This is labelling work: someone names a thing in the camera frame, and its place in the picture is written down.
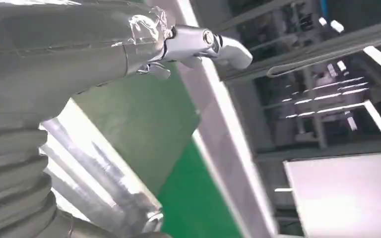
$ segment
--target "spray gun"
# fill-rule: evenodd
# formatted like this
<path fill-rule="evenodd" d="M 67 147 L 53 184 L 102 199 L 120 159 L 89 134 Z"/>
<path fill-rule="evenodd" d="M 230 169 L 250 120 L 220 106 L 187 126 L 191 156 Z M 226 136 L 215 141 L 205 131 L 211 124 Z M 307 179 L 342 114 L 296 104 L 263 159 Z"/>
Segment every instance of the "spray gun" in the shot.
<path fill-rule="evenodd" d="M 239 42 L 168 19 L 127 1 L 0 0 L 0 238 L 117 237 L 59 210 L 43 172 L 39 123 L 73 94 L 132 73 L 167 78 L 168 61 L 251 63 Z"/>

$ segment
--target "metal pipe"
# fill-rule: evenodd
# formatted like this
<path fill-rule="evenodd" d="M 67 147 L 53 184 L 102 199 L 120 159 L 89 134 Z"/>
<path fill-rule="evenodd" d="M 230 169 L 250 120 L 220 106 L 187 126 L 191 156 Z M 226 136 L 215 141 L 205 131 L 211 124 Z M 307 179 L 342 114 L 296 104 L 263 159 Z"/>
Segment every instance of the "metal pipe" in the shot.
<path fill-rule="evenodd" d="M 244 72 L 230 70 L 222 75 L 223 81 L 252 80 L 266 76 L 266 73 L 274 66 L 303 62 L 300 66 L 318 61 L 320 57 L 332 54 L 329 59 L 339 58 L 345 55 L 362 51 L 364 47 L 381 45 L 381 24 L 377 24 L 353 33 L 327 40 L 320 44 L 304 47 L 293 52 L 271 57 L 266 60 L 253 63 Z"/>

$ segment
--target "fluorescent light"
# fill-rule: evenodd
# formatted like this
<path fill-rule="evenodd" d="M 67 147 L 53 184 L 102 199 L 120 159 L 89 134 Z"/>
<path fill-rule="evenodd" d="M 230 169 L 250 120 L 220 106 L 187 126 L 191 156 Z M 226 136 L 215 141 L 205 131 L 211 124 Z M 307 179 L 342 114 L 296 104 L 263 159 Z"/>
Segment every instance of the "fluorescent light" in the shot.
<path fill-rule="evenodd" d="M 354 85 L 350 85 L 350 86 L 345 86 L 345 87 L 341 87 L 341 88 L 338 88 L 338 91 L 339 90 L 344 90 L 344 89 L 349 89 L 349 88 L 356 88 L 356 87 L 361 87 L 361 86 L 364 86 L 368 84 L 368 82 L 365 82 L 365 83 L 359 83 L 359 84 L 354 84 Z"/>
<path fill-rule="evenodd" d="M 331 94 L 331 95 L 325 95 L 325 96 L 317 97 L 317 98 L 315 98 L 315 100 L 326 99 L 326 98 L 334 98 L 334 97 L 337 97 L 339 95 L 341 95 L 341 93 L 335 93 L 335 94 Z"/>
<path fill-rule="evenodd" d="M 360 93 L 360 92 L 366 91 L 368 89 L 369 88 L 361 88 L 361 89 L 356 89 L 356 90 L 352 90 L 352 91 L 347 91 L 347 92 L 343 92 L 342 95 L 348 95 L 348 94 L 353 94 L 353 93 Z"/>
<path fill-rule="evenodd" d="M 338 111 L 338 110 L 342 110 L 342 109 L 355 108 L 355 107 L 359 107 L 359 106 L 363 106 L 363 105 L 364 105 L 364 103 L 350 104 L 350 105 L 346 105 L 346 106 L 342 106 L 342 107 L 335 107 L 335 108 L 328 108 L 328 109 L 320 110 L 317 113 L 327 113 L 327 112 Z"/>
<path fill-rule="evenodd" d="M 339 69 L 341 70 L 341 71 L 344 71 L 344 70 L 346 70 L 347 69 L 347 67 L 345 66 L 345 64 L 344 64 L 344 62 L 343 61 L 338 61 L 338 63 L 336 63 L 337 65 L 338 65 L 338 67 L 339 67 Z"/>
<path fill-rule="evenodd" d="M 380 50 L 376 49 L 374 46 L 367 46 L 366 48 L 364 48 L 364 52 L 381 66 L 381 51 Z"/>
<path fill-rule="evenodd" d="M 360 79 L 363 79 L 363 78 L 364 78 L 364 77 L 353 78 L 353 79 L 348 79 L 348 80 L 341 81 L 341 82 L 330 83 L 330 84 L 326 84 L 326 85 L 323 85 L 323 86 L 316 87 L 316 88 L 314 88 L 314 89 L 326 88 L 326 87 L 335 86 L 335 85 L 343 84 L 343 83 L 351 83 L 351 82 L 354 82 L 354 81 L 357 81 L 357 80 L 360 80 Z"/>
<path fill-rule="evenodd" d="M 347 118 L 347 121 L 348 121 L 348 124 L 350 124 L 350 128 L 351 128 L 352 131 L 357 130 L 357 124 L 356 124 L 356 122 L 354 121 L 354 118 L 353 118 L 353 117 L 349 117 L 349 118 Z"/>
<path fill-rule="evenodd" d="M 275 190 L 274 190 L 274 192 L 292 192 L 293 191 L 293 189 L 292 188 L 276 188 Z"/>
<path fill-rule="evenodd" d="M 325 18 L 323 18 L 323 17 L 319 18 L 319 23 L 320 23 L 322 26 L 328 24 L 328 22 L 327 22 L 327 21 L 325 20 Z"/>
<path fill-rule="evenodd" d="M 332 77 L 338 76 L 338 74 L 336 73 L 336 71 L 334 69 L 334 66 L 331 63 L 328 64 L 328 70 L 329 70 L 329 73 L 331 74 Z"/>
<path fill-rule="evenodd" d="M 302 113 L 302 114 L 299 114 L 299 117 L 308 116 L 308 115 L 312 115 L 312 114 L 315 114 L 315 112 Z"/>
<path fill-rule="evenodd" d="M 341 33 L 344 31 L 344 26 L 335 20 L 331 22 L 331 27 L 334 28 L 338 33 Z"/>
<path fill-rule="evenodd" d="M 379 130 L 381 131 L 381 115 L 379 114 L 379 112 L 376 110 L 376 108 L 373 106 L 373 104 L 370 100 L 367 100 L 364 103 L 364 106 L 366 107 L 366 110 L 367 110 L 367 112 L 369 112 L 372 119 L 375 121 Z"/>
<path fill-rule="evenodd" d="M 306 99 L 306 100 L 298 101 L 298 102 L 296 102 L 294 105 L 302 104 L 302 103 L 308 103 L 308 102 L 310 102 L 310 101 L 311 101 L 311 99 Z"/>

